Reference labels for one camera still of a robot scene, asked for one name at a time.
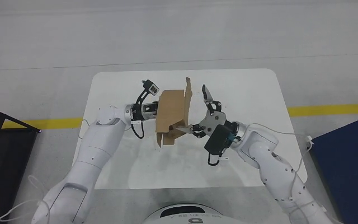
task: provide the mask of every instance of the yellow line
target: yellow line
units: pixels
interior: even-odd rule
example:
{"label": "yellow line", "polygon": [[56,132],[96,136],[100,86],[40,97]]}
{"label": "yellow line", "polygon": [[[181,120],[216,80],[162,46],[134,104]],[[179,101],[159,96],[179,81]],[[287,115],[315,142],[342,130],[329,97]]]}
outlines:
{"label": "yellow line", "polygon": [[[42,120],[23,120],[26,124],[39,129],[78,128],[81,126],[82,118],[60,118]],[[4,122],[2,128],[23,128],[14,122]]]}
{"label": "yellow line", "polygon": [[358,104],[327,105],[327,106],[298,106],[287,108],[289,115],[294,116],[323,116],[358,114]]}
{"label": "yellow line", "polygon": [[[324,116],[324,115],[343,115],[358,114],[358,104],[349,105],[326,105],[326,106],[297,106],[287,108],[290,117],[297,116]],[[42,120],[23,120],[23,122],[39,129],[60,129],[60,128],[79,128],[82,118],[59,118]],[[22,126],[5,122],[2,128],[21,128]]]}

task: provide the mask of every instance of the table top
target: table top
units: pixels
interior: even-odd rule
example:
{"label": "table top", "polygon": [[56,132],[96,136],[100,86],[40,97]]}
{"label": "table top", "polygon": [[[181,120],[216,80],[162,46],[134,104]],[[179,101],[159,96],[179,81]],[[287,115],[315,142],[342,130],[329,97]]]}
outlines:
{"label": "table top", "polygon": [[[201,121],[206,113],[201,87],[205,84],[214,100],[222,103],[222,111],[230,121],[253,122],[281,132],[293,132],[291,120],[276,74],[269,69],[218,69],[184,71],[102,72],[94,76],[84,119],[95,121],[98,108],[135,103],[142,92],[142,80],[153,81],[161,90],[144,101],[157,101],[163,90],[185,89],[185,77],[191,78],[193,96],[189,124]],[[88,129],[82,123],[80,136]],[[186,134],[174,146],[156,142],[155,120],[144,122],[144,139],[129,129],[114,156],[103,167],[96,189],[205,188],[219,186],[261,186],[259,170],[245,163],[233,150],[226,150],[218,166],[207,164],[204,145],[208,137],[197,139]],[[279,144],[275,153],[298,168],[301,153],[295,136],[275,134]],[[73,161],[81,139],[78,139]],[[307,172],[298,172],[303,182]]]}

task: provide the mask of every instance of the gray floor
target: gray floor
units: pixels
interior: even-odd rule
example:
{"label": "gray floor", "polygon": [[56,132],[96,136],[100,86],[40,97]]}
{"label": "gray floor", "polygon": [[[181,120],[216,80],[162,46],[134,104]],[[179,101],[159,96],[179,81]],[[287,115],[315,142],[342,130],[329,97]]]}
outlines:
{"label": "gray floor", "polygon": [[[357,10],[355,1],[332,0],[4,0],[0,111],[19,119],[80,117],[98,72],[221,68],[273,70],[287,106],[358,104]],[[291,121],[297,133],[316,137],[357,119]],[[59,182],[77,132],[44,130],[25,176],[48,188]],[[309,157],[305,164],[308,189],[333,213]],[[24,179],[17,202],[34,197],[40,195]],[[98,190],[88,223],[140,223],[179,202],[203,203],[248,223],[288,223],[260,187]]]}

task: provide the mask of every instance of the wire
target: wire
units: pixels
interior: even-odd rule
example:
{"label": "wire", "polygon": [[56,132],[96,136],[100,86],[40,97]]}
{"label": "wire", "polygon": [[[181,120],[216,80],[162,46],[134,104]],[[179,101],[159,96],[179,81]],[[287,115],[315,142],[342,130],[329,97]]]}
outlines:
{"label": "wire", "polygon": [[289,135],[293,135],[293,136],[301,136],[301,137],[304,137],[304,138],[307,137],[307,136],[305,136],[304,134],[296,134],[296,133],[289,133],[289,132],[279,132],[278,130],[273,130],[272,128],[269,128],[269,127],[267,127],[267,126],[265,126],[265,125],[263,125],[263,124],[259,124],[259,123],[251,123],[251,124],[249,124],[249,125],[246,127],[246,130],[247,130],[247,128],[250,127],[252,124],[256,124],[256,125],[262,126],[262,127],[264,127],[264,128],[267,128],[268,130],[271,130],[271,131],[276,132],[276,133],[279,133],[279,134],[289,134]]}
{"label": "wire", "polygon": [[[35,183],[33,183],[32,180],[31,180],[31,178],[34,179],[34,180],[36,180],[39,184],[41,184],[42,188],[40,189]],[[32,186],[34,186],[37,190],[40,190],[41,193],[42,193],[42,196],[45,197],[45,191],[44,191],[44,189],[47,190],[47,191],[49,191],[49,189],[48,189],[47,187],[45,187],[45,185],[44,185],[40,180],[38,180],[35,176],[29,175],[29,176],[27,177],[27,179],[29,180],[30,184],[31,184]]]}
{"label": "wire", "polygon": [[312,149],[312,147],[313,147],[313,142],[309,142],[310,143],[310,146],[309,146],[309,148],[307,149],[307,151],[305,151],[304,153],[303,153],[303,155],[301,156],[301,159],[300,159],[300,163],[299,163],[299,165],[298,165],[298,168],[297,168],[297,170],[296,170],[296,172],[295,172],[295,175],[294,175],[294,177],[293,177],[293,180],[292,180],[292,183],[291,183],[291,186],[290,186],[290,191],[289,191],[289,193],[290,193],[290,197],[292,197],[293,196],[293,185],[294,185],[294,183],[295,183],[295,180],[296,180],[296,178],[297,178],[297,172],[301,169],[301,165],[302,165],[302,163],[303,163],[303,157]]}
{"label": "wire", "polygon": [[142,136],[139,136],[139,134],[134,130],[134,126],[133,124],[130,124],[133,133],[135,134],[135,136],[137,136],[139,139],[143,139],[144,138],[144,129],[143,129],[143,122],[140,122],[140,126],[142,127]]}
{"label": "wire", "polygon": [[87,123],[87,125],[90,126],[89,122],[88,122],[86,119],[83,119],[83,120],[81,121],[81,123],[82,123],[83,121],[85,121],[85,122]]}
{"label": "wire", "polygon": [[[246,130],[245,130],[245,132],[244,132],[244,135],[246,134],[246,131],[248,130],[248,127],[250,127],[250,126],[253,125],[253,124],[262,126],[262,127],[264,127],[264,128],[267,128],[268,130],[271,130],[271,131],[276,132],[276,133],[279,133],[279,134],[289,134],[289,135],[294,135],[294,136],[301,136],[301,137],[307,138],[307,140],[308,140],[307,142],[310,143],[309,148],[307,149],[307,151],[305,151],[305,152],[302,154],[302,156],[301,156],[301,159],[300,159],[298,168],[297,168],[297,170],[295,171],[294,178],[293,178],[293,180],[292,180],[292,182],[291,182],[289,194],[290,194],[290,197],[292,197],[292,194],[293,194],[293,192],[292,192],[292,191],[293,191],[293,185],[294,185],[295,180],[296,180],[296,178],[297,178],[297,172],[301,169],[304,156],[312,149],[312,147],[313,147],[313,145],[314,145],[314,143],[312,142],[312,138],[311,138],[310,136],[305,136],[305,135],[303,135],[303,134],[288,133],[288,132],[279,132],[279,131],[273,130],[272,128],[269,128],[269,127],[267,127],[267,126],[265,126],[265,125],[263,125],[263,124],[259,124],[259,123],[251,123],[251,124],[249,124],[249,125],[246,127]],[[306,203],[306,204],[303,204],[303,205],[301,205],[301,206],[298,206],[298,205],[296,204],[298,207],[295,208],[292,212],[289,213],[290,223],[292,223],[292,220],[291,220],[291,215],[292,215],[292,213],[294,213],[294,212],[297,211],[297,210],[301,210],[303,207],[305,207],[305,206],[307,206],[307,205],[309,205],[309,204],[312,204],[312,203],[314,203],[314,202],[316,202],[319,206],[323,207],[322,204],[321,204],[320,202],[318,202],[317,200],[313,200],[313,201],[311,201],[311,202],[309,202],[309,203]],[[340,222],[340,221],[336,220],[335,218],[333,218],[333,217],[327,212],[327,210],[325,210],[324,213],[327,215],[327,217],[328,217],[330,220],[335,221],[337,224],[344,224],[343,222]]]}
{"label": "wire", "polygon": [[297,211],[297,210],[301,210],[303,207],[308,206],[309,204],[312,204],[312,203],[314,203],[314,202],[316,202],[316,201],[315,201],[315,200],[312,200],[312,201],[310,201],[310,202],[308,202],[308,203],[306,203],[306,204],[303,204],[303,205],[301,205],[301,206],[295,208],[294,210],[292,210],[292,212],[289,213],[290,223],[292,223],[292,219],[291,219],[292,213],[294,213],[294,212]]}
{"label": "wire", "polygon": [[[30,184],[31,184],[32,186],[34,186],[37,190],[40,190],[40,191],[44,194],[44,191],[41,190],[34,182],[32,182],[32,181],[31,181],[31,178],[35,179],[38,183],[41,184],[41,186],[42,186],[43,188],[47,189],[47,188],[45,187],[45,185],[44,185],[40,180],[38,180],[36,177],[34,177],[34,176],[32,176],[32,175],[29,175],[29,176],[27,177],[27,179],[29,180]],[[48,214],[47,214],[47,224],[49,224],[49,223],[50,223],[50,207],[49,207],[49,205],[47,204],[47,202],[44,201],[44,200],[42,200],[42,199],[30,199],[30,200],[26,200],[26,201],[24,201],[24,202],[22,202],[22,203],[20,203],[20,204],[18,204],[18,205],[16,205],[16,206],[14,206],[14,207],[11,208],[6,214],[4,214],[4,215],[2,215],[2,216],[0,217],[0,222],[9,222],[9,221],[13,221],[13,220],[18,220],[18,219],[20,219],[20,218],[23,218],[23,217],[25,217],[25,216],[28,216],[28,215],[32,214],[32,212],[28,212],[28,213],[26,213],[26,214],[23,214],[23,215],[21,215],[21,216],[15,217],[15,218],[9,218],[9,219],[7,219],[7,220],[4,220],[4,219],[3,219],[3,218],[5,218],[6,216],[8,216],[12,211],[14,211],[16,208],[22,206],[23,204],[29,203],[29,202],[40,202],[40,203],[44,203],[44,204],[45,204],[45,207],[46,207],[47,212],[48,212]]]}

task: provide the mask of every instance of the cardboard box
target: cardboard box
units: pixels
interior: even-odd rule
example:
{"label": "cardboard box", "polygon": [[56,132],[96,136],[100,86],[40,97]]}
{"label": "cardboard box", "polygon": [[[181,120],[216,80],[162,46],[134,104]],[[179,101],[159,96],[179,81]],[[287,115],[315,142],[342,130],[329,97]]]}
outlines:
{"label": "cardboard box", "polygon": [[187,126],[191,100],[190,78],[186,78],[184,90],[164,90],[159,97],[156,117],[156,132],[158,145],[174,145],[175,139],[185,132],[175,129],[178,126]]}

